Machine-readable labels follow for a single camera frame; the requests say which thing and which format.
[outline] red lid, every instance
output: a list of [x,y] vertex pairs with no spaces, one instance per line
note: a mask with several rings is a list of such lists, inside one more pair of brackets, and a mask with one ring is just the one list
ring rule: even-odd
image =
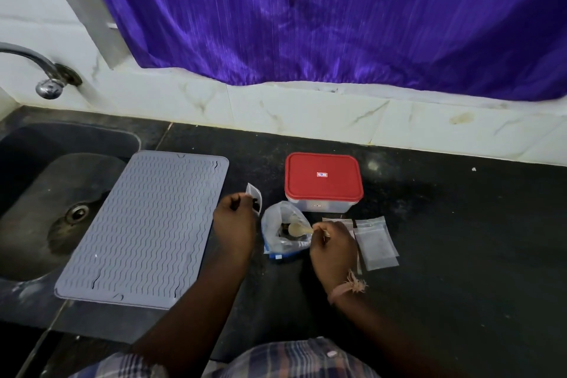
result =
[[364,196],[358,162],[351,156],[291,153],[285,161],[290,199],[358,202]]

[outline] sink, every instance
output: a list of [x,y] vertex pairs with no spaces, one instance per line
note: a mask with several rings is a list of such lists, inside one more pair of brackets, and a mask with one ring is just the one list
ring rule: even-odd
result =
[[72,123],[0,140],[0,278],[30,281],[66,264],[139,149],[132,133]]

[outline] plastic container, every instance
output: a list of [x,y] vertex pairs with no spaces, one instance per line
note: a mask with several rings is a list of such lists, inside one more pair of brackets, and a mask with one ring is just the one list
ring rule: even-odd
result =
[[364,197],[355,158],[292,153],[285,162],[285,195],[300,211],[343,213]]

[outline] person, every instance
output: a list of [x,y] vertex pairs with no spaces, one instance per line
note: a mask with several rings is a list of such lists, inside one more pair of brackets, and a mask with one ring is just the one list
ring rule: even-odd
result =
[[[203,374],[250,264],[256,236],[251,196],[224,197],[214,211],[213,228],[220,248],[179,301],[129,353],[114,354],[72,378],[198,378]],[[322,222],[314,229],[309,251],[312,266],[326,294],[334,296],[331,301],[338,311],[366,335],[396,376],[442,376],[364,294],[344,290],[351,270],[356,269],[358,253],[345,226]],[[257,346],[210,375],[378,378],[367,364],[322,337]]]

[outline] plaid shirt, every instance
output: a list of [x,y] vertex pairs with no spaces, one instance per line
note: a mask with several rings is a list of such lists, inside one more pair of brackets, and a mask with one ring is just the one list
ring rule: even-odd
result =
[[[241,354],[207,378],[379,378],[365,363],[325,338],[274,342]],[[136,354],[117,353],[70,378],[167,378],[164,367],[148,366]]]

